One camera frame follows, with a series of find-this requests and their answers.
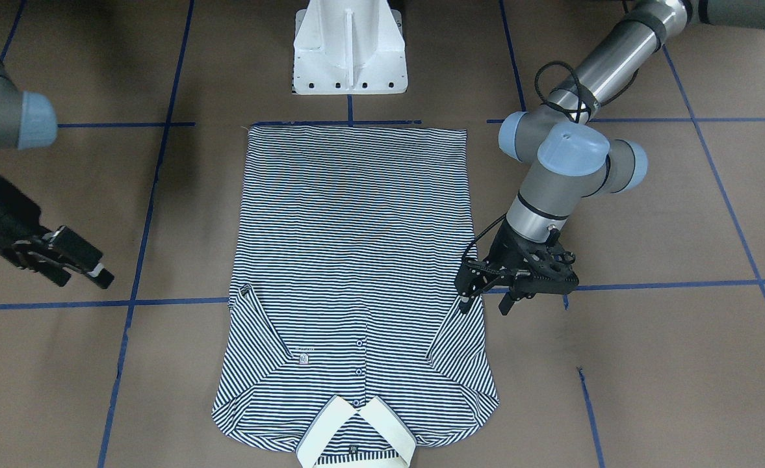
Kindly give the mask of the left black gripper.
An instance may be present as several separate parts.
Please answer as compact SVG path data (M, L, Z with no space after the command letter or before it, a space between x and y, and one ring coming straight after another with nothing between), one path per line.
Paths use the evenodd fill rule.
M508 316L520 300L532 296L569 295L579 285L573 270L575 254L560 244L561 231L552 228L545 242L532 242L499 217L463 250L454 278L460 313L468 313L478 296L504 291L501 316Z

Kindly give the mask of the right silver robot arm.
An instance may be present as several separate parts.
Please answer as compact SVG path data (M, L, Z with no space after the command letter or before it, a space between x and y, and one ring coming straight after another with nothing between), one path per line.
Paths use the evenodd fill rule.
M58 122L53 105L40 93L17 88L0 58L0 150L51 146ZM102 264L102 252L68 226L41 225L40 206L0 175L0 257L32 270L62 287L78 273L101 289L114 275Z

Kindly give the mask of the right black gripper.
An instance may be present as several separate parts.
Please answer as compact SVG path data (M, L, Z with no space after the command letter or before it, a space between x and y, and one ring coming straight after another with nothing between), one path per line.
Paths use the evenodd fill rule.
M53 284L64 286L64 270L69 268L108 289L114 275L102 263L103 252L69 226L57 231L40 224L41 209L9 180L0 175L0 255L21 270L40 273ZM59 266L43 263L32 253L47 253Z

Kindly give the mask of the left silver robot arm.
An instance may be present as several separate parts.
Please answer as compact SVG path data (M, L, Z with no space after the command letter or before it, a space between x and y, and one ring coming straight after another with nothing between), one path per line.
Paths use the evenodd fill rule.
M560 243L567 219L584 198L637 187L649 169L640 145L609 139L588 124L634 82L650 56L691 23L765 30L765 1L638 1L579 66L552 61L567 77L531 112L499 128L499 148L530 166L483 260L463 253L454 279L462 313L478 296L506 287L499 311L538 294L578 287L575 255Z

